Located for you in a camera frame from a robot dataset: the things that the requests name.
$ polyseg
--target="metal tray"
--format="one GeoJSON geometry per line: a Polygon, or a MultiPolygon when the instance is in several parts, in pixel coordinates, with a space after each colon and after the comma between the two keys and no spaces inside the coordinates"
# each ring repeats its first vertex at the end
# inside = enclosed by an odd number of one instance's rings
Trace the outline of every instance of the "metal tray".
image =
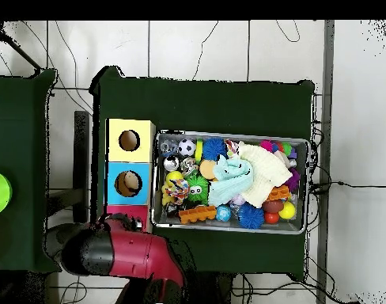
{"type": "Polygon", "coordinates": [[[154,168],[153,168],[153,193],[151,206],[151,220],[155,226],[168,228],[183,228],[187,230],[223,230],[232,232],[251,232],[264,234],[301,234],[305,230],[306,217],[308,212],[308,181],[309,181],[309,162],[310,162],[310,143],[304,139],[277,138],[268,136],[254,135],[232,135],[218,133],[202,133],[193,131],[159,131],[155,137],[154,143],[154,168]],[[290,220],[279,219],[276,224],[264,223],[258,230],[244,229],[240,227],[236,218],[231,218],[228,222],[219,222],[217,220],[197,221],[195,223],[181,224],[178,218],[168,218],[162,207],[161,187],[165,182],[166,171],[163,165],[164,157],[161,156],[159,144],[168,139],[177,142],[182,139],[209,139],[223,138],[234,142],[243,141],[247,144],[258,146],[261,140],[271,140],[279,142],[288,142],[296,148],[297,167],[296,170],[301,176],[300,187],[297,191],[296,200],[293,201],[296,207],[296,215],[290,220]]]}

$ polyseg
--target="circular hole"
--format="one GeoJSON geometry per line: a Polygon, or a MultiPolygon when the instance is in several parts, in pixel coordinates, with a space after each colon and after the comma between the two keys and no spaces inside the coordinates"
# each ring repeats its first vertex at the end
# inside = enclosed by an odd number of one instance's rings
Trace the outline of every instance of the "circular hole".
{"type": "Polygon", "coordinates": [[[142,179],[134,171],[123,171],[115,179],[115,190],[124,197],[134,197],[142,189],[142,179]]]}
{"type": "Polygon", "coordinates": [[[121,133],[119,145],[122,150],[134,151],[139,148],[139,136],[136,131],[129,130],[121,133]]]}

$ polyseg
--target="orange building block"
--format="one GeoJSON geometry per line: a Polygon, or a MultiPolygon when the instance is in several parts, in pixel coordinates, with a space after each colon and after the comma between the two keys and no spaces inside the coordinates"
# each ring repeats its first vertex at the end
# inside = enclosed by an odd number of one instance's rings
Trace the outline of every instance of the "orange building block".
{"type": "Polygon", "coordinates": [[[197,207],[196,209],[179,211],[180,222],[187,224],[188,222],[197,222],[197,220],[215,219],[217,210],[215,206],[197,207]]]}
{"type": "Polygon", "coordinates": [[[281,187],[273,188],[266,201],[280,200],[281,198],[288,198],[289,196],[289,187],[287,185],[282,185],[281,187]]]}

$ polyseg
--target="light blue towel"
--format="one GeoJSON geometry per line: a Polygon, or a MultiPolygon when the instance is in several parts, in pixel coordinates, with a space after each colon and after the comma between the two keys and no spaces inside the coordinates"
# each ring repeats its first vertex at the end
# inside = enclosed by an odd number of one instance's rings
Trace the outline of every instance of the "light blue towel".
{"type": "Polygon", "coordinates": [[[213,167],[217,182],[210,182],[209,205],[227,204],[233,197],[249,189],[253,183],[253,169],[248,161],[239,158],[218,158],[213,167]]]}

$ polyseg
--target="green table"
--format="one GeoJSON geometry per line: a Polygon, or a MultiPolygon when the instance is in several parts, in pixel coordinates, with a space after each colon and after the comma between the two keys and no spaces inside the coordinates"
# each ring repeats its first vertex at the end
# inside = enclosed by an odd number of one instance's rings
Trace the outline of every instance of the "green table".
{"type": "MultiPolygon", "coordinates": [[[[159,129],[310,139],[314,85],[272,82],[184,82],[124,78],[106,66],[93,79],[99,123],[97,208],[104,195],[104,121],[151,120],[159,129]]],[[[156,228],[185,241],[198,271],[291,273],[303,279],[305,234],[254,234],[156,228]]]]}
{"type": "Polygon", "coordinates": [[[45,111],[55,76],[55,70],[32,78],[0,76],[0,173],[13,189],[0,213],[0,270],[58,270],[43,249],[45,111]]]}

